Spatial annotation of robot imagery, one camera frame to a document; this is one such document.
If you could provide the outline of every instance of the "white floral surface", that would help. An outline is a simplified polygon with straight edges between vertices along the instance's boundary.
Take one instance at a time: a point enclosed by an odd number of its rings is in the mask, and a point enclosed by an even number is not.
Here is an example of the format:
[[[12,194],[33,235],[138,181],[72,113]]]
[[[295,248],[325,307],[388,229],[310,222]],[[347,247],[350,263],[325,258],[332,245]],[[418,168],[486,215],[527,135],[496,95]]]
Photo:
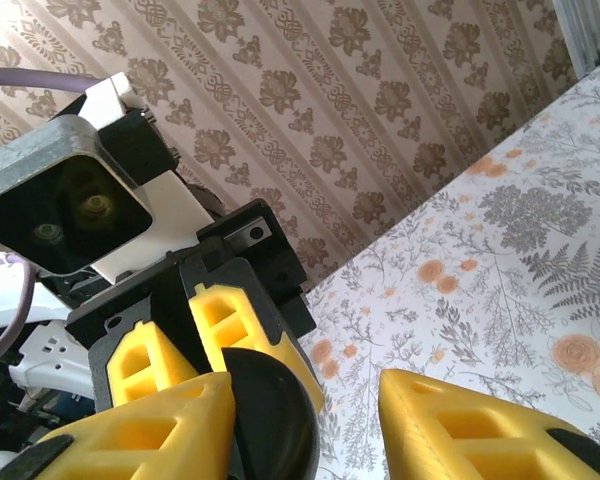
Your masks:
[[[388,478],[382,369],[556,415],[600,442],[600,68],[309,295],[319,479]]]

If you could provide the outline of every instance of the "yellow plastic part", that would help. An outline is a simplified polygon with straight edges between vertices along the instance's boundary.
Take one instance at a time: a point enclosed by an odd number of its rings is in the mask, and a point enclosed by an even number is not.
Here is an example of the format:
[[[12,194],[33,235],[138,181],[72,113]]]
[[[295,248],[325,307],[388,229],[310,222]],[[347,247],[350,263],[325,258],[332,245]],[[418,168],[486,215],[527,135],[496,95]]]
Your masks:
[[[277,345],[271,345],[247,294],[241,288],[225,285],[196,286],[196,295],[189,299],[198,333],[215,372],[226,371],[222,348],[236,347],[271,355],[285,364],[300,380],[316,412],[322,410],[324,395],[320,385],[302,356],[282,333]]]
[[[178,385],[198,375],[154,322],[138,322],[107,364],[113,406]]]
[[[520,405],[384,370],[378,407],[392,479],[600,479],[546,430],[581,432]]]
[[[208,373],[54,430],[74,442],[37,480],[226,480],[235,421],[228,373]]]

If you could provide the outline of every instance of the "floral wallpaper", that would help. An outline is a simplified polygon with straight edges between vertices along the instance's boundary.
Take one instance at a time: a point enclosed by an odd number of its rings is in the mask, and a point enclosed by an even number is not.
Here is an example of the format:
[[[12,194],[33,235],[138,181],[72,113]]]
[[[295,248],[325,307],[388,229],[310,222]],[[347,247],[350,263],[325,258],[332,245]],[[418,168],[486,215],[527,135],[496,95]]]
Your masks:
[[[574,81],[550,0],[10,0],[0,66],[129,72],[180,173],[267,199],[312,283]],[[70,99],[0,88],[0,145]]]
[[[385,368],[545,411],[600,443],[600,67],[308,298],[320,480],[388,478]]]

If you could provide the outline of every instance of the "camera lens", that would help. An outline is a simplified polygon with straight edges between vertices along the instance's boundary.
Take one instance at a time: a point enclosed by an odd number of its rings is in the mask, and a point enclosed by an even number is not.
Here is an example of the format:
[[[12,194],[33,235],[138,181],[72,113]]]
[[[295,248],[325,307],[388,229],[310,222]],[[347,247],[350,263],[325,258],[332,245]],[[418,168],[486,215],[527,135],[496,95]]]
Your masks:
[[[91,195],[80,204],[80,213],[89,218],[105,218],[113,211],[113,201],[106,195]]]
[[[41,245],[57,245],[64,239],[62,227],[55,223],[41,223],[33,229],[36,243]]]

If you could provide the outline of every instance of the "wall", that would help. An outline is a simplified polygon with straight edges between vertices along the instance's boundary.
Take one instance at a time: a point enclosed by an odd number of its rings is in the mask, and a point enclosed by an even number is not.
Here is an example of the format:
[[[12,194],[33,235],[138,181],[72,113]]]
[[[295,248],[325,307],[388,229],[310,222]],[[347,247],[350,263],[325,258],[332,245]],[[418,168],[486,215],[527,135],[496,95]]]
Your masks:
[[[573,82],[550,0],[1,1],[0,66],[129,71],[182,175],[266,198],[314,282]],[[0,145],[69,100],[0,88]]]

